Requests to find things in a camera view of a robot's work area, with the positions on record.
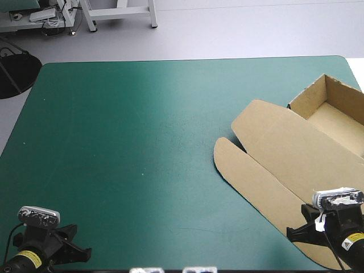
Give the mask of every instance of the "open cardboard box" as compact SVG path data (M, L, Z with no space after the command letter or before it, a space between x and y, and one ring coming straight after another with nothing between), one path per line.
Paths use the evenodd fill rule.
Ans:
M306 224L300 207L314 191L364 191L364 94L332 77L322 75L288 108L254 100L231 127L247 153L220 138L216 167L284 235ZM295 245L340 269L328 248Z

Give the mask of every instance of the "green mat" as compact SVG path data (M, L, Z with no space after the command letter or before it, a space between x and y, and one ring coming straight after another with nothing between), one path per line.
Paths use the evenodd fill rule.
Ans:
M0 0L0 12L39 9L38 0Z
M0 250L33 205L93 248L66 268L320 269L221 178L213 148L237 142L251 100L286 106L322 73L358 88L338 56L45 65L0 158Z

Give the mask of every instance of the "gray floor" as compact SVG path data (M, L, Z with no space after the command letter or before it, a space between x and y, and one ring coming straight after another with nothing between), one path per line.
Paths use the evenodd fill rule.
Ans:
M104 21L75 37L22 31L9 39L43 63L342 55L364 57L364 1L155 0L158 24L148 18ZM144 0L130 0L132 6ZM112 0L93 0L110 7ZM0 100L0 152L27 94Z

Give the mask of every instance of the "black round table base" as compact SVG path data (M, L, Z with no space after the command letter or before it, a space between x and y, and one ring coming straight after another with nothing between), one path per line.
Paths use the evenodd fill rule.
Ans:
M32 87L42 67L38 58L28 53L2 57L0 62L20 90L0 67L0 99L17 96Z

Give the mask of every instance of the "yellow warning label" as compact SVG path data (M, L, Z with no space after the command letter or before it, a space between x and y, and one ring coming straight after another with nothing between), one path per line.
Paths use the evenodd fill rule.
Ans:
M356 241L364 239L364 233L353 233L348 236L348 239L355 243Z
M34 264L35 268L39 268L42 265L42 260L39 258L39 256L36 255L34 252L32 252L30 250L23 250L23 251L17 253L16 256L24 256L24 257L27 257L29 260L32 261L32 263Z

